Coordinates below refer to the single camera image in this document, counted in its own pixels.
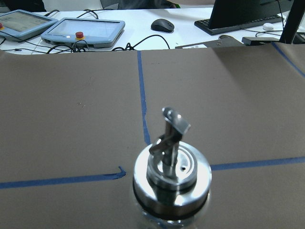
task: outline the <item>silver toggle clamp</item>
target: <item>silver toggle clamp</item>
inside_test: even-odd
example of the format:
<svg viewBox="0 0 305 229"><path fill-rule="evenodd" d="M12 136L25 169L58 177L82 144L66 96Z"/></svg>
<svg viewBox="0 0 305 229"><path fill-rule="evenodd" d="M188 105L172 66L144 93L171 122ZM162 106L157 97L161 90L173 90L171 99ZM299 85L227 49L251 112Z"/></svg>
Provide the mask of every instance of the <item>silver toggle clamp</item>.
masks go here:
<svg viewBox="0 0 305 229"><path fill-rule="evenodd" d="M190 124L170 107L162 109L165 133L138 156L133 190L143 209L162 219L185 219L205 204L212 180L205 157L181 141Z"/></svg>

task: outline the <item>cable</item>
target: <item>cable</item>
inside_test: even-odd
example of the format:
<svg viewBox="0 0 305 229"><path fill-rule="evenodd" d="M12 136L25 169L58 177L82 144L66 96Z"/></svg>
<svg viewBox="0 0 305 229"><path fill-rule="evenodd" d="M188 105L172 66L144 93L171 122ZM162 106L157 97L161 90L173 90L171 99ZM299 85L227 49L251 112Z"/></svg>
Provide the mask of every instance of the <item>cable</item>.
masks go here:
<svg viewBox="0 0 305 229"><path fill-rule="evenodd" d="M93 10L93 11L107 11L107 10L114 10L114 9L98 9L98 10Z"/></svg>
<svg viewBox="0 0 305 229"><path fill-rule="evenodd" d="M260 34L260 33L266 33L266 34L271 34L271 35L275 35L275 36L281 36L280 34L270 33L270 32L282 32L282 30L269 30L269 31L255 31L255 30L248 30L248 29L242 29L242 30L249 31L249 32L256 32L255 37L257 37L257 35Z"/></svg>
<svg viewBox="0 0 305 229"><path fill-rule="evenodd" d="M127 45L126 45L126 47L125 47L125 48L122 48L122 47L116 47L116 48L112 49L112 51L127 51L127 50L135 50L134 48L135 48L137 45L139 45L140 43L142 43L143 41L145 41L146 39L151 38L151 37L161 37L161 38L162 38L162 39L165 41L165 43L166 43L166 45L167 45L168 49L171 49L171 48L170 48L170 46L168 45L168 43L167 43L166 39L165 39L163 36L158 35L158 34L155 34L155 35L151 35L151 36L148 36L148 37L144 38L144 39L143 39L143 40L141 40L140 42L136 43L134 46L131 46L131 44L130 44L130 43L127 43Z"/></svg>
<svg viewBox="0 0 305 229"><path fill-rule="evenodd" d="M46 52L46 54L50 54L50 52L51 52L52 50L56 50L57 47L68 47L67 51L70 50L70 52L72 52L72 50L73 50L73 48L72 48L71 46L68 46L68 45L66 45L66 44L57 44L57 45L53 46L52 48L50 48L50 49Z"/></svg>
<svg viewBox="0 0 305 229"><path fill-rule="evenodd" d="M94 12L94 10L89 10L89 9L84 9L84 11L86 11L85 13L81 14L80 16L78 16L77 18L80 18L81 16L87 14L87 13L93 13L95 15L95 18L98 19L99 16L97 15L96 12Z"/></svg>
<svg viewBox="0 0 305 229"><path fill-rule="evenodd" d="M89 50L89 45L88 45L88 43L87 43L85 40L76 41L76 42L72 45L72 48L73 48L73 49L78 48L78 47L76 46L76 44L79 43L79 42L85 42L85 44L86 44L86 46L87 46L87 49Z"/></svg>
<svg viewBox="0 0 305 229"><path fill-rule="evenodd" d="M15 38L15 39L18 39L19 41L26 42L26 43L31 44L31 45L35 45L35 46L43 47L43 48L50 48L49 46L34 44L34 43L29 42L29 41L20 39L19 37L15 37L15 36L13 36L13 35L7 33L7 32L3 32L3 31L0 31L0 32L4 33L4 34L6 34L6 35L9 35L9 36L11 36L11 37L13 37L13 38Z"/></svg>
<svg viewBox="0 0 305 229"><path fill-rule="evenodd" d="M61 50L61 51L59 51L59 52L55 52L55 54L57 54L57 53L62 53L62 52L67 52L67 51L70 51L70 52L71 52L71 49L68 48L68 49L65 49L65 50Z"/></svg>
<svg viewBox="0 0 305 229"><path fill-rule="evenodd" d="M282 17L282 26L283 26L283 30L284 30L284 18L283 18L283 13L282 13L282 9L281 9L281 4L279 0L276 0L278 3L278 8L280 9L280 13L281 13L281 17Z"/></svg>
<svg viewBox="0 0 305 229"><path fill-rule="evenodd" d="M1 41L0 46L6 41L6 38L4 37L3 41Z"/></svg>
<svg viewBox="0 0 305 229"><path fill-rule="evenodd" d="M28 51L32 51L32 52L40 52L40 53L43 53L43 54L47 54L46 52L42 52L42 51L37 51L37 50L33 50L33 49L26 49L26 48L21 48L21 49L5 49L5 50L2 50L2 51L22 51L22 50L28 50Z"/></svg>
<svg viewBox="0 0 305 229"><path fill-rule="evenodd" d="M50 16L54 12L60 12L60 11L59 10L52 10L51 12L45 14L44 16L48 17L48 16Z"/></svg>

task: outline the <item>black keyboard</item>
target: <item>black keyboard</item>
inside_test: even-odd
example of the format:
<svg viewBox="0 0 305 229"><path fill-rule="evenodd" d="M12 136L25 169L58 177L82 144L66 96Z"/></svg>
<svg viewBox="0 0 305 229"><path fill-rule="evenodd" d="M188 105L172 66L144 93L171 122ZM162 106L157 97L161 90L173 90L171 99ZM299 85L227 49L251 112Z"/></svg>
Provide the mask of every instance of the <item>black keyboard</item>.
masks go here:
<svg viewBox="0 0 305 229"><path fill-rule="evenodd" d="M219 29L209 29L209 22L210 19L205 19L205 20L200 20L200 21L195 21L195 26L197 26L199 29L205 31L206 33L210 35L215 35L215 34L220 34L224 32L231 32L231 31L236 31L236 30L241 30L241 29L247 29L255 26L260 26L264 25L265 23L275 23L275 22L280 22L282 21L282 17L278 15L270 16L267 18L262 18L262 19L257 19L248 23L240 24L240 25L235 25L235 26L230 26L230 27L224 27L224 28L219 28Z"/></svg>

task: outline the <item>white desk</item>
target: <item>white desk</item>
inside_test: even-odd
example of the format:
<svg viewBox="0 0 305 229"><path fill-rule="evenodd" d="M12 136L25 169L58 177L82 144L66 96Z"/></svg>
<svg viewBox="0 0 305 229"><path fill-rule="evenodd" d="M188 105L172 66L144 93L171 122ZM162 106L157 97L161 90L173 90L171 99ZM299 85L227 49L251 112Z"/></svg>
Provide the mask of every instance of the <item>white desk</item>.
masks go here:
<svg viewBox="0 0 305 229"><path fill-rule="evenodd" d="M56 19L62 19L64 17L78 17L84 13L83 11L69 11L69 12L57 12L51 16ZM205 42L216 40L219 35L210 36L204 31L194 26L194 22L197 20L210 18L212 8L184 8L184 9L157 9L157 10L109 10L109 11L97 11L99 19L105 20L122 20L126 25L123 34L113 47L107 49L96 49L97 51L110 51L115 47L125 47L128 42L131 45L135 45L142 39L153 34L159 34L163 36L171 49L176 46L182 46L187 44ZM83 18L93 18L93 15L86 14ZM151 23L158 19L164 18L171 21L175 25L173 33L157 32L150 28ZM252 28L254 31L263 31L262 27ZM274 24L274 30L282 29L281 23ZM255 32L250 31L234 31L226 33L235 37L241 41L244 36L255 36ZM47 44L42 41L40 37L29 40L34 44L45 45L52 47L52 44ZM28 43L16 43L5 41L0 48L2 50L15 49L15 48L27 48L36 51L47 51L48 48L36 47ZM158 50L167 49L167 45L160 37L152 37L139 44L136 47L137 50ZM38 54L38 52L26 51L21 52L13 51L17 54Z"/></svg>

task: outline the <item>blue tape line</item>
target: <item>blue tape line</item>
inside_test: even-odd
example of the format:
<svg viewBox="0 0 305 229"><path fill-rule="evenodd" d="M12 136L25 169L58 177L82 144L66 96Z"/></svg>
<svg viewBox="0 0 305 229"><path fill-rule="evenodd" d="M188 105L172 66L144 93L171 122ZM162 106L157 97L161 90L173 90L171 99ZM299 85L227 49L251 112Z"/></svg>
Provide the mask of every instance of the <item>blue tape line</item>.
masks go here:
<svg viewBox="0 0 305 229"><path fill-rule="evenodd" d="M144 141L147 145L151 143L151 137L149 136L147 124L146 124L146 100L145 100L145 87L144 87L144 78L143 78L143 68L142 68L142 55L141 51L138 53L138 70L139 70L139 83L140 83L140 94L141 94L141 107L142 107L142 122L143 122L143 133Z"/></svg>
<svg viewBox="0 0 305 229"><path fill-rule="evenodd" d="M297 72L299 72L303 77L305 77L305 73L302 72L301 69L299 69L294 63L292 63L292 61L286 56L286 54L280 49L280 47L278 47L278 45L276 45L275 42L271 43L273 45L273 47L275 47L275 49L288 61L288 63L290 63L290 65L296 69Z"/></svg>
<svg viewBox="0 0 305 229"><path fill-rule="evenodd" d="M4 182L4 183L0 183L0 189L115 180L115 179L120 179L126 175L124 169L121 166L119 166L119 168L121 171L119 173L114 173L114 174L100 174L100 175L82 176L82 177L62 177L62 178L51 178L51 179L42 179L42 180Z"/></svg>
<svg viewBox="0 0 305 229"><path fill-rule="evenodd" d="M238 168L278 166L278 165L296 164L296 163L305 163L305 156L292 157L292 158L282 158L282 159L272 159L272 160L263 160L263 161L249 161L249 162L211 165L211 170L212 171L218 171L218 170L238 169Z"/></svg>

